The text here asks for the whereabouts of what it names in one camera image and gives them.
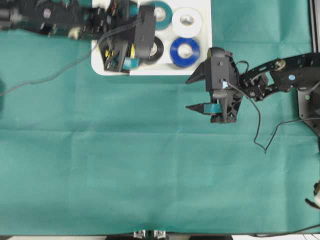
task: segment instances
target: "white tray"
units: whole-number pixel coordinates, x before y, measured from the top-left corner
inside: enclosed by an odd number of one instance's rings
[[[138,4],[148,3],[150,0],[139,0]],[[173,64],[170,57],[170,47],[178,36],[174,33],[172,25],[165,30],[156,31],[155,35],[163,42],[164,53],[158,62],[151,65],[142,64],[139,68],[131,70],[130,75],[133,76],[163,76],[163,75],[191,75],[198,65],[206,60],[208,49],[212,47],[212,16],[211,16],[211,0],[163,0],[171,8],[173,13],[180,8],[193,8],[197,10],[203,20],[201,32],[194,39],[200,46],[200,58],[198,61],[187,68],[177,67]],[[100,6],[107,8],[110,4],[110,0],[92,0],[94,7]],[[96,41],[92,41],[92,47],[94,47]],[[93,51],[91,55],[91,66],[93,70],[103,76],[122,75],[123,73],[114,73],[104,70],[104,64],[101,54],[98,49]]]

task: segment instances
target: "black tape roll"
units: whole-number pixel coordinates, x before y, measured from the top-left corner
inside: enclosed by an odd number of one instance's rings
[[[146,64],[154,64],[164,54],[164,44],[156,36],[154,37],[154,44],[156,45],[156,52],[153,54],[153,52],[151,50],[151,55],[150,55],[149,59],[145,60]]]

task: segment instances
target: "green tablecloth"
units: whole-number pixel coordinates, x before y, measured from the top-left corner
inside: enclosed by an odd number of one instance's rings
[[[214,45],[252,67],[308,53],[306,0],[213,0]],[[0,33],[9,88],[85,54],[88,42]],[[97,235],[161,229],[265,233],[320,221],[307,206],[319,179],[317,137],[284,126],[269,153],[253,144],[245,99],[235,124],[185,109],[207,102],[187,76],[97,75],[90,60],[53,82],[6,96],[0,119],[0,234]],[[296,94],[258,103],[259,140],[297,118]]]

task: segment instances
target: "cable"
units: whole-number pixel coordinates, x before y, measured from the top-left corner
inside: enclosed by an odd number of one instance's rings
[[[274,140],[274,138],[275,138],[275,136],[276,136],[276,134],[277,134],[278,128],[279,128],[281,125],[291,124],[291,123],[299,123],[299,122],[310,121],[310,120],[320,120],[320,117],[310,117],[310,118],[304,118],[304,119],[298,119],[298,120],[292,120],[292,121],[284,121],[284,122],[279,123],[279,124],[275,127],[275,129],[273,130],[271,139],[269,140],[269,143],[268,143],[268,145],[267,145],[266,148],[265,148],[265,152],[267,152],[268,148],[270,147],[272,141]]]
[[[237,66],[238,64],[246,64],[245,73],[247,73],[249,71],[249,68],[250,68],[249,62],[242,60],[242,61],[238,61],[235,65]]]
[[[49,82],[49,81],[52,81],[54,79],[56,79],[57,77],[59,77],[62,73],[64,73],[65,71],[75,67],[76,65],[82,63],[84,60],[88,59],[91,54],[93,53],[94,50],[96,50],[96,48],[99,46],[99,44],[101,44],[102,41],[104,41],[106,38],[112,36],[112,35],[115,35],[115,34],[118,34],[118,33],[121,33],[121,32],[124,32],[124,31],[127,31],[129,29],[132,29],[134,28],[136,25],[138,25],[139,23],[141,23],[143,21],[142,18],[139,18],[135,21],[133,21],[132,23],[129,23],[129,24],[126,24],[126,25],[123,25],[123,26],[120,26],[120,27],[117,27],[115,29],[112,29],[106,33],[104,33],[100,38],[99,40],[97,41],[96,45],[92,48],[92,50],[90,52],[88,52],[86,55],[84,55],[83,57],[79,58],[78,60],[72,62],[72,63],[69,63],[67,64],[66,66],[64,66],[63,68],[61,68],[59,71],[57,71],[56,73],[52,74],[51,76],[47,76],[47,77],[44,77],[44,78],[40,78],[39,80],[33,80],[33,81],[25,81],[23,83],[20,83],[4,92],[1,92],[0,93],[0,97],[4,96],[4,95],[7,95],[23,86],[26,86],[26,85],[36,85],[36,84],[43,84],[43,83],[46,83],[46,82]]]
[[[231,84],[228,81],[227,81],[227,83],[228,83],[228,85],[230,87],[232,87],[233,89],[237,90],[239,93],[243,94],[252,103],[252,105],[256,109],[256,111],[258,113],[258,126],[257,126],[257,129],[256,129],[256,134],[255,134],[253,143],[258,145],[260,148],[262,148],[264,150],[264,154],[267,154],[268,148],[270,147],[272,141],[274,140],[274,138],[275,138],[275,136],[277,134],[278,128],[280,126],[285,125],[285,124],[299,123],[299,122],[310,121],[310,120],[320,120],[320,117],[310,117],[310,118],[304,118],[304,119],[281,122],[274,128],[274,130],[272,131],[272,134],[271,134],[271,139],[269,140],[267,146],[264,147],[262,144],[257,142],[257,138],[259,136],[259,132],[260,132],[260,128],[261,128],[261,119],[262,119],[261,112],[260,112],[259,108],[257,107],[256,103],[247,94],[245,94],[244,91],[240,90],[239,88],[237,88],[236,86],[234,86],[233,84]]]
[[[314,87],[312,87],[311,89],[298,89],[298,91],[302,93],[313,92],[319,86],[320,86],[320,81],[316,85],[314,85]]]
[[[320,240],[319,238],[317,238],[314,234],[311,234],[312,237],[314,237],[317,240]]]
[[[280,236],[286,236],[286,235],[291,235],[291,234],[300,234],[303,233],[307,230],[311,230],[311,229],[315,229],[315,228],[320,228],[320,224],[317,225],[313,225],[313,226],[309,226],[297,231],[291,231],[291,232],[285,232],[285,233],[279,233],[279,234],[266,234],[266,235],[252,235],[252,237],[256,237],[256,238],[272,238],[272,237],[280,237]]]
[[[233,84],[231,84],[228,81],[227,81],[227,83],[228,83],[228,85],[230,87],[232,87],[233,89],[237,90],[239,93],[241,93],[244,96],[246,96],[246,98],[252,103],[252,105],[254,106],[255,110],[257,111],[257,113],[258,113],[258,127],[256,129],[256,134],[255,134],[253,142],[254,142],[254,144],[258,145],[260,148],[262,148],[264,150],[264,153],[266,154],[267,153],[267,148],[265,148],[262,144],[257,142],[257,138],[259,136],[259,131],[260,131],[260,127],[261,127],[261,112],[260,112],[259,108],[257,107],[256,103],[247,94],[245,94],[244,91],[240,90],[239,88],[237,88],[236,86],[234,86]]]

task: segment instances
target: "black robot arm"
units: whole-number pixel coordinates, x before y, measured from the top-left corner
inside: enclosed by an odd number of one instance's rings
[[[274,83],[269,84],[267,73]],[[186,84],[201,80],[205,80],[210,102],[187,108],[211,116],[212,123],[236,122],[244,95],[257,102],[294,88],[298,92],[299,117],[320,137],[320,120],[311,119],[320,118],[320,53],[278,58],[240,74],[233,54],[214,47]]]
[[[126,61],[150,57],[154,45],[154,7],[129,0],[112,0],[108,9],[83,7],[52,0],[0,0],[0,30],[22,29],[45,36],[99,40],[104,34],[141,20],[130,29],[107,37],[99,44],[106,71],[129,72]]]

